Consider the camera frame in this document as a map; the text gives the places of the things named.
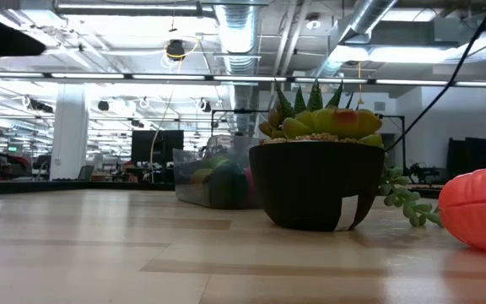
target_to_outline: white column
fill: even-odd
[[[50,180],[78,178],[85,165],[89,101],[84,84],[59,84]]]

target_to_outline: potted plant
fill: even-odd
[[[339,107],[343,85],[323,105],[320,84],[305,104],[301,88],[292,106],[276,84],[278,103],[260,130],[270,137],[253,147],[251,171],[256,193],[277,225],[308,231],[353,229],[369,213],[376,195],[402,207],[414,226],[439,225],[438,210],[418,204],[404,186],[400,168],[385,166],[381,119],[366,109]]]

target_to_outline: desk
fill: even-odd
[[[486,304],[486,253],[379,200],[323,233],[173,192],[0,195],[0,303]]]

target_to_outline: white wall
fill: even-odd
[[[407,126],[436,97],[441,87],[415,88],[397,99]],[[486,138],[486,89],[451,88],[407,136],[407,163],[446,167],[449,138]]]

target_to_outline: red toy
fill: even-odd
[[[449,181],[439,206],[442,223],[454,237],[486,250],[486,169]]]

